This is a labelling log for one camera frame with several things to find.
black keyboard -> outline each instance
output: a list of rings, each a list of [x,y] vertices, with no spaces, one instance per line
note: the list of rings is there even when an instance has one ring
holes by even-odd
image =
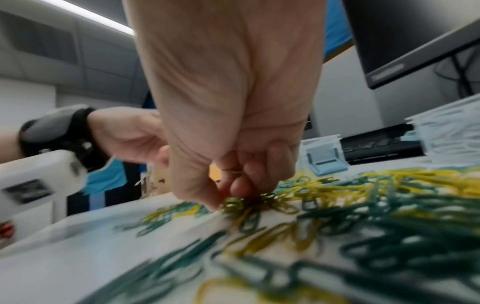
[[[400,136],[411,130],[410,125],[401,124],[373,132],[347,137],[341,140],[345,160],[350,165],[383,160],[422,156],[420,142],[403,142]]]

white table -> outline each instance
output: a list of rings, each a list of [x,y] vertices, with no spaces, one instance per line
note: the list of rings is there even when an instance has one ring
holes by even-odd
[[[425,157],[419,157],[357,165],[345,175],[430,166]],[[176,218],[143,237],[135,237],[138,229],[113,230],[118,224],[137,221],[161,206],[177,202],[173,195],[165,194],[78,214],[1,250],[0,302],[74,303],[135,265],[225,227],[225,220],[216,213],[199,218],[194,224],[188,217]],[[326,250],[324,255],[328,262],[339,262],[336,250]],[[471,293],[455,283],[441,288],[460,288],[461,293]],[[181,298],[172,302],[188,302],[196,290],[187,288]]]

computer monitor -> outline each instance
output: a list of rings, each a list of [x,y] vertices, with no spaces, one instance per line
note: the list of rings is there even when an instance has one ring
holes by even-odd
[[[479,0],[342,1],[371,89],[480,42]]]

ceiling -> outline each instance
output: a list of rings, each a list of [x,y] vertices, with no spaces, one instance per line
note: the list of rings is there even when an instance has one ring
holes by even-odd
[[[127,24],[121,0],[69,1]],[[0,1],[0,77],[136,105],[148,92],[132,36],[38,0]]]

white device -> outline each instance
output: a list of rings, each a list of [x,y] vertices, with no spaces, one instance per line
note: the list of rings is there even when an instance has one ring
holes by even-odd
[[[85,187],[87,175],[75,154],[66,150],[0,164],[0,222],[40,204],[64,200]]]

